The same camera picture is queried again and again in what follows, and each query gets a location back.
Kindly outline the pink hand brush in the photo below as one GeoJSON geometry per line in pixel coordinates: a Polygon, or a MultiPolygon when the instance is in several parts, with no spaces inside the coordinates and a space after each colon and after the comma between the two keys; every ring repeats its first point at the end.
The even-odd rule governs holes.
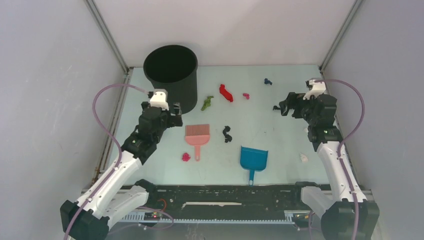
{"type": "Polygon", "coordinates": [[[201,159],[201,147],[210,141],[210,125],[196,124],[185,126],[185,141],[194,147],[194,158],[197,162],[201,159]]]}

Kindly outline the blue plastic dustpan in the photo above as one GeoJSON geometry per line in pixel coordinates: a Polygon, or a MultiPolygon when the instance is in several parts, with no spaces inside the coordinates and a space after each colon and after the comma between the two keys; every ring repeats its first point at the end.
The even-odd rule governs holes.
{"type": "Polygon", "coordinates": [[[268,151],[249,147],[241,147],[240,165],[243,169],[249,171],[248,185],[254,185],[256,172],[261,172],[267,167],[268,151]]]}

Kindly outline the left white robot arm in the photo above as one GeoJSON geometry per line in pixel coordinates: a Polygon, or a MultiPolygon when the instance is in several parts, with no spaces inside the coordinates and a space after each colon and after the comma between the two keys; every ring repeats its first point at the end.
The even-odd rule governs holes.
{"type": "Polygon", "coordinates": [[[106,172],[76,201],[65,201],[60,207],[64,239],[104,240],[110,229],[132,210],[153,208],[158,202],[154,185],[142,180],[129,193],[118,191],[157,149],[164,131],[183,125],[179,103],[172,111],[143,102],[138,125],[118,147],[118,157],[106,172]]]}

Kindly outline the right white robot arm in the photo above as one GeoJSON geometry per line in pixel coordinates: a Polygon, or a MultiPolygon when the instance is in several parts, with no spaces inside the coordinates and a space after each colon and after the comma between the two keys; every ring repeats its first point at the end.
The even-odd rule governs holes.
{"type": "Polygon", "coordinates": [[[320,219],[326,240],[370,240],[380,209],[361,190],[347,159],[343,137],[335,125],[337,99],[328,94],[306,97],[289,92],[279,107],[282,116],[292,110],[293,118],[308,123],[308,140],[322,161],[331,189],[328,197],[313,182],[297,182],[300,190],[291,194],[291,204],[297,209],[310,207],[320,219]]]}

